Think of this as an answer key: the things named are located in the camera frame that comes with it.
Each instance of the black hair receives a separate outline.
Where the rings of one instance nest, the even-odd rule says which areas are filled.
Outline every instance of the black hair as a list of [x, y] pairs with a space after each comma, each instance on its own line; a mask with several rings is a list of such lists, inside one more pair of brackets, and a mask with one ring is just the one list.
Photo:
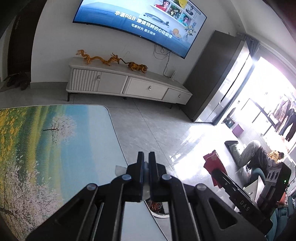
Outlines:
[[279, 152], [279, 158], [283, 159], [285, 157], [285, 154], [283, 152]]

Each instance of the dark brown door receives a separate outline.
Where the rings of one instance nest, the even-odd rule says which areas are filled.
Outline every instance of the dark brown door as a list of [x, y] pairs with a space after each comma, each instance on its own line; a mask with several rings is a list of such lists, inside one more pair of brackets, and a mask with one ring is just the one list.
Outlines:
[[46, 1], [30, 1], [16, 16], [8, 48], [8, 75], [31, 71], [35, 31]]

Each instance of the metal screw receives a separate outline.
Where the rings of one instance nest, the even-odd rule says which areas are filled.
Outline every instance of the metal screw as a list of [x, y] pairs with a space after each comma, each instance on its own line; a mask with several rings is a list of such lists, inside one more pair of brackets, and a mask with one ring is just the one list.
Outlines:
[[129, 174], [124, 174], [124, 175], [122, 175], [122, 179], [125, 180], [125, 181], [128, 181], [128, 180], [131, 179], [131, 175], [129, 175]]
[[171, 178], [172, 178], [172, 176], [170, 175], [170, 174], [163, 174], [162, 176], [161, 176], [161, 178], [163, 179], [163, 180], [170, 180]]
[[88, 184], [88, 185], [86, 186], [86, 188], [87, 188], [87, 190], [89, 190], [89, 191], [93, 191], [93, 190], [96, 189], [96, 184], [94, 184], [94, 183], [90, 183], [90, 184]]
[[207, 189], [207, 186], [205, 184], [200, 183], [196, 185], [196, 188], [200, 191], [204, 191]]

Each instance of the man in red shirt on screen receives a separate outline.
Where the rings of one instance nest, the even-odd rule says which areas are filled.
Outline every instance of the man in red shirt on screen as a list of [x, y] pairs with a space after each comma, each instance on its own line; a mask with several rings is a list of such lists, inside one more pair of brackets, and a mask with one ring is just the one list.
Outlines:
[[154, 6], [158, 7], [162, 11], [166, 11], [168, 9], [168, 5], [170, 5], [170, 2], [169, 1], [166, 1], [166, 0], [163, 0], [163, 4], [162, 5], [155, 4]]

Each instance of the tv screen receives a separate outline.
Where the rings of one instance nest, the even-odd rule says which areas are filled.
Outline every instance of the tv screen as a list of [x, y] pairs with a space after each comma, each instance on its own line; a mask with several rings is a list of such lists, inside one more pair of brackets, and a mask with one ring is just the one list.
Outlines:
[[206, 18], [188, 0], [83, 0], [73, 22], [135, 34], [185, 58]]

